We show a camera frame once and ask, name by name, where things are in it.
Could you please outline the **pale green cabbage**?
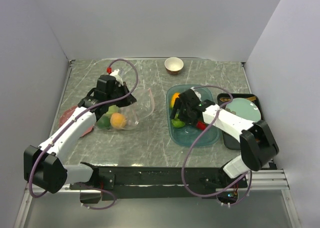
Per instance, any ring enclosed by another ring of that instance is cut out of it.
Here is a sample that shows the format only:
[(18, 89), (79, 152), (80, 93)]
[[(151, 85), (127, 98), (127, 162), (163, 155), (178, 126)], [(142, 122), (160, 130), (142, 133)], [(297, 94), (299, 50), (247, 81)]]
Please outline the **pale green cabbage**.
[(117, 107), (116, 105), (111, 105), (108, 107), (108, 111), (105, 113), (105, 115), (107, 117), (111, 117), (114, 113), (118, 113), (119, 112), (119, 107)]

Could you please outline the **small green lettuce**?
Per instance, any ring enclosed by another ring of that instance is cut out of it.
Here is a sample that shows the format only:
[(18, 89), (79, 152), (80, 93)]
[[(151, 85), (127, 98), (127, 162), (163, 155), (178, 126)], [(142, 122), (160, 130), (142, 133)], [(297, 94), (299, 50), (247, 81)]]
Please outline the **small green lettuce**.
[(178, 118), (172, 119), (171, 123), (172, 123), (172, 126), (177, 129), (183, 128), (186, 125), (185, 122), (181, 121)]

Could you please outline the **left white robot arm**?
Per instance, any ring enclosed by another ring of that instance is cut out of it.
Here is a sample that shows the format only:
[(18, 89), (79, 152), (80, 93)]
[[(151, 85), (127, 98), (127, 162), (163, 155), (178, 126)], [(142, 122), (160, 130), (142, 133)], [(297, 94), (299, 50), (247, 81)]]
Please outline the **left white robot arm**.
[(81, 99), (70, 118), (39, 146), (28, 146), (23, 153), (24, 179), (52, 194), (64, 185), (82, 183), (95, 188), (100, 181), (99, 170), (89, 163), (63, 165), (63, 160), (78, 139), (115, 105), (119, 108), (135, 103), (122, 80), (120, 69), (101, 75), (96, 87)]

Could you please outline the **clear zip top bag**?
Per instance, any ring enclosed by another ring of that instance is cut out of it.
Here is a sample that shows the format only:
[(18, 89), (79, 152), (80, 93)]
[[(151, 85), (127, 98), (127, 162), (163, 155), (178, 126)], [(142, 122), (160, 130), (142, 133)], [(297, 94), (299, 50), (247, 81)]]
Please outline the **clear zip top bag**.
[(150, 116), (155, 109), (155, 101), (150, 88), (135, 89), (132, 95), (137, 102), (130, 106), (119, 107), (118, 113), (126, 117), (126, 126), (123, 129), (115, 129), (111, 126), (110, 129), (99, 129), (96, 124), (95, 128), (102, 131), (118, 131), (118, 130), (133, 130), (139, 123)]

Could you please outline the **dark green avocado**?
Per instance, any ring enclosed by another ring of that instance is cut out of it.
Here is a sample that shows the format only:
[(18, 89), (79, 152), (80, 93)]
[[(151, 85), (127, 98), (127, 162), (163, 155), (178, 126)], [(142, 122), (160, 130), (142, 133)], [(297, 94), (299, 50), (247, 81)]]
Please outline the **dark green avocado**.
[(102, 116), (95, 124), (101, 130), (109, 130), (111, 128), (111, 119), (108, 116)]

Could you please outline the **orange fruit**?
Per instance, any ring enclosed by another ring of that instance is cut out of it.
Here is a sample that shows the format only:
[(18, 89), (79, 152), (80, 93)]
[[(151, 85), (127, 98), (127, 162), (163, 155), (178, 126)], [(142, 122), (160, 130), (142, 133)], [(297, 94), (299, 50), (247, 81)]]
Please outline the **orange fruit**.
[(115, 112), (111, 115), (110, 124), (114, 129), (121, 130), (127, 124), (127, 118), (122, 114)]

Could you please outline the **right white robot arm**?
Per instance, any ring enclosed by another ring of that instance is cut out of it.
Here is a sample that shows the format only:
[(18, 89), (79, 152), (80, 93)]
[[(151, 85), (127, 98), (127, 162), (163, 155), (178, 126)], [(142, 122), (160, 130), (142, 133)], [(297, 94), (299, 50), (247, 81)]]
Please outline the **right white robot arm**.
[(232, 186), (243, 173), (259, 171), (279, 153), (271, 129), (264, 120), (255, 122), (244, 119), (211, 100), (201, 101), (192, 89), (178, 95), (170, 118), (178, 118), (195, 127), (212, 124), (239, 142), (240, 155), (227, 162), (218, 176), (219, 183), (224, 187)]

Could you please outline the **yellow green mango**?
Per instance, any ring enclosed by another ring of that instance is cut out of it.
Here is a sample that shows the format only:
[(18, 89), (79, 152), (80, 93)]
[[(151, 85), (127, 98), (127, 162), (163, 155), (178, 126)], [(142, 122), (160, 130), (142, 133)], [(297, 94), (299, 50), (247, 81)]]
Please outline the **yellow green mango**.
[(170, 107), (171, 109), (173, 109), (174, 104), (175, 104), (175, 101), (176, 101), (177, 98), (179, 98), (179, 95), (180, 95), (179, 92), (175, 92), (175, 93), (172, 95), (171, 100), (170, 100), (170, 105), (169, 105), (169, 107)]

